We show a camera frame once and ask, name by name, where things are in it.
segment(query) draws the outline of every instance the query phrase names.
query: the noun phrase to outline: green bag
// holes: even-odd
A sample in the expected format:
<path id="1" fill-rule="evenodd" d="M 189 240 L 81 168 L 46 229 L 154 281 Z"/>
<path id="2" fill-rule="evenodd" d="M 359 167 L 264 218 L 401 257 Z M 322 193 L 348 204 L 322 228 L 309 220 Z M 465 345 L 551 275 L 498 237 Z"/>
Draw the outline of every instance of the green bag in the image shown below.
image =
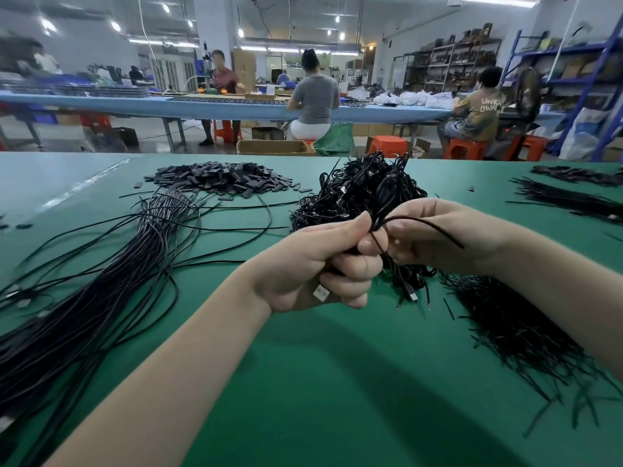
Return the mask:
<path id="1" fill-rule="evenodd" d="M 348 157 L 354 148 L 353 123 L 331 123 L 326 134 L 314 141 L 313 147 L 319 156 Z"/>

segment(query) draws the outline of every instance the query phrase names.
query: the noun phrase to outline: maroon shirt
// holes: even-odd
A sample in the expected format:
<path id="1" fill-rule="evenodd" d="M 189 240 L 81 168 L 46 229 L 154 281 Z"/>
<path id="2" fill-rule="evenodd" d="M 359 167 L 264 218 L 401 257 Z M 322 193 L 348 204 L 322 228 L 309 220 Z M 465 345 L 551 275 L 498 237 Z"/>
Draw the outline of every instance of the maroon shirt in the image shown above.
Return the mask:
<path id="1" fill-rule="evenodd" d="M 214 77 L 212 78 L 212 86 L 217 89 L 226 89 L 227 93 L 236 93 L 236 85 L 240 83 L 238 74 L 233 70 L 229 70 L 225 67 L 221 72 L 214 70 Z"/>

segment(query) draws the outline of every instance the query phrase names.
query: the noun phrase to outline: person in white shirt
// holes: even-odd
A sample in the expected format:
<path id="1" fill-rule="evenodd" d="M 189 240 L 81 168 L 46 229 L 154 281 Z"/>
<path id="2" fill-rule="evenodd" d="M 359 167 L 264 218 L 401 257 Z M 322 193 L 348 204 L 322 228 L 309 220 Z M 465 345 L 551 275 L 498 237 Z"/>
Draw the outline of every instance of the person in white shirt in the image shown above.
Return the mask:
<path id="1" fill-rule="evenodd" d="M 32 44 L 32 51 L 34 52 L 35 60 L 41 67 L 41 70 L 45 70 L 49 73 L 63 73 L 54 56 L 52 54 L 46 54 L 40 42 L 35 41 Z"/>

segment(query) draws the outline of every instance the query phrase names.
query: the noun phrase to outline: man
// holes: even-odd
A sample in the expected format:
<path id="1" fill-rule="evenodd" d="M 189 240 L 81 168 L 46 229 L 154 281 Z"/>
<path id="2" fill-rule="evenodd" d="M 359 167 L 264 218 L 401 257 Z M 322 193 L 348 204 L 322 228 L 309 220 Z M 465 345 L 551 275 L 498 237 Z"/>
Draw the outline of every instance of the man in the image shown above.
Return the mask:
<path id="1" fill-rule="evenodd" d="M 286 83 L 287 81 L 290 81 L 290 77 L 288 77 L 288 74 L 285 71 L 285 69 L 283 69 L 282 72 L 283 73 L 279 74 L 279 77 L 276 78 L 277 85 L 281 85 L 282 83 Z"/>
<path id="2" fill-rule="evenodd" d="M 63 73 L 54 56 L 52 56 L 52 54 L 45 53 L 43 50 L 43 44 L 38 41 L 34 41 L 32 43 L 32 52 L 37 64 L 41 67 L 41 70 L 48 73 Z"/>
<path id="3" fill-rule="evenodd" d="M 452 138 L 488 142 L 495 138 L 498 118 L 504 104 L 502 93 L 497 90 L 502 77 L 500 67 L 491 67 L 480 73 L 480 87 L 467 95 L 452 110 L 458 121 L 448 121 L 437 126 L 441 147 L 446 150 Z"/>
<path id="4" fill-rule="evenodd" d="M 143 77 L 143 74 L 138 70 L 136 65 L 131 66 L 128 77 L 132 80 L 132 85 L 136 85 L 136 80 L 145 80 L 145 77 Z"/>
<path id="5" fill-rule="evenodd" d="M 244 90 L 246 87 L 240 83 L 238 74 L 233 70 L 229 70 L 225 67 L 225 54 L 222 50 L 212 51 L 212 59 L 214 60 L 214 66 L 216 70 L 210 83 L 217 90 L 225 89 L 227 93 L 236 93 L 236 87 Z M 210 134 L 210 125 L 212 121 L 210 119 L 202 119 L 201 124 L 206 132 L 206 140 L 199 143 L 200 146 L 212 146 L 214 140 L 212 134 Z M 238 142 L 238 133 L 240 132 L 240 121 L 232 121 L 232 128 L 234 130 L 234 144 Z"/>

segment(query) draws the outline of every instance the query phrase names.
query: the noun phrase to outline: workbench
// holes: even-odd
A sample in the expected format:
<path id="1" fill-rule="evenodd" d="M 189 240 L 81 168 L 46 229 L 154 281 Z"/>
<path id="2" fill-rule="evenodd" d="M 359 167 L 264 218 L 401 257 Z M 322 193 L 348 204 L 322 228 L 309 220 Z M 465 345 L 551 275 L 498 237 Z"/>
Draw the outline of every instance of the workbench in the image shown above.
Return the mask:
<path id="1" fill-rule="evenodd" d="M 0 102 L 6 103 L 33 103 L 44 106 L 58 106 L 73 108 L 82 111 L 98 113 L 127 114 L 130 116 L 162 117 L 165 132 L 171 152 L 173 141 L 169 130 L 169 123 L 174 119 L 241 119 L 251 121 L 288 121 L 299 117 L 300 111 L 289 111 L 284 104 L 236 104 L 236 103 L 209 103 L 192 101 L 171 101 L 164 96 L 150 96 L 147 98 L 100 98 L 85 96 L 60 96 L 40 94 L 16 94 L 0 91 Z M 333 123 L 379 123 L 379 124 L 407 124 L 423 125 L 431 121 L 447 119 L 449 109 L 425 108 L 423 106 L 379 106 L 368 104 L 364 108 L 340 106 L 331 110 Z M 503 113 L 502 119 L 518 117 L 513 113 Z M 563 120 L 561 113 L 541 113 L 536 122 L 552 130 Z M 181 123 L 178 128 L 182 133 Z M 415 141 L 416 128 L 412 128 L 411 143 Z"/>
<path id="2" fill-rule="evenodd" d="M 133 184 L 165 165 L 206 161 L 253 161 L 291 177 L 302 187 L 319 189 L 318 176 L 335 164 L 328 157 L 232 157 L 169 154 L 0 154 L 0 183 L 6 220 L 32 223 L 0 234 L 0 284 L 36 246 L 60 232 L 128 212 L 137 197 Z M 528 162 L 412 160 L 406 171 L 430 196 L 455 200 L 511 220 L 623 272 L 623 245 L 604 232 L 623 237 L 623 227 L 536 205 L 514 205 L 513 177 L 531 175 Z M 616 164 L 582 166 L 614 172 Z M 623 201 L 623 190 L 591 184 L 567 184 L 544 176 L 531 178 L 558 187 L 600 193 Z M 31 188 L 37 193 L 25 193 Z M 139 191 L 152 189 L 144 184 Z M 264 194 L 266 203 L 296 200 L 293 190 Z M 236 197 L 226 206 L 260 204 L 257 197 Z M 295 205 L 272 207 L 273 226 L 289 224 Z M 210 213 L 209 227 L 253 227 L 268 223 L 265 209 Z M 70 273 L 104 258 L 125 243 L 134 229 L 102 243 Z M 218 250 L 249 239 L 251 232 L 202 233 L 183 257 Z M 248 259 L 287 234 L 271 230 L 253 243 L 219 255 Z M 93 234 L 60 240 L 45 258 L 74 248 Z M 106 358 L 89 390 L 68 421 L 66 436 L 129 373 L 170 336 L 224 278 L 233 265 L 185 268 L 174 273 L 181 297 L 162 322 Z M 214 466 L 615 466 L 623 459 L 623 404 L 596 404 L 601 428 L 583 412 L 577 430 L 571 407 L 552 406 L 528 439 L 522 437 L 543 399 L 488 349 L 472 349 L 470 323 L 457 300 L 437 278 L 429 280 L 431 310 L 403 303 L 386 282 L 373 284 L 368 306 L 355 311 L 341 305 L 271 318 L 242 360 L 190 449 L 185 467 Z M 173 292 L 165 292 L 166 307 Z M 59 289 L 54 298 L 62 295 Z M 446 298 L 456 321 L 448 314 Z M 24 321 L 26 309 L 0 313 L 0 331 Z M 596 383 L 594 393 L 614 396 Z M 27 441 L 42 427 L 46 410 L 21 438 L 16 465 Z"/>

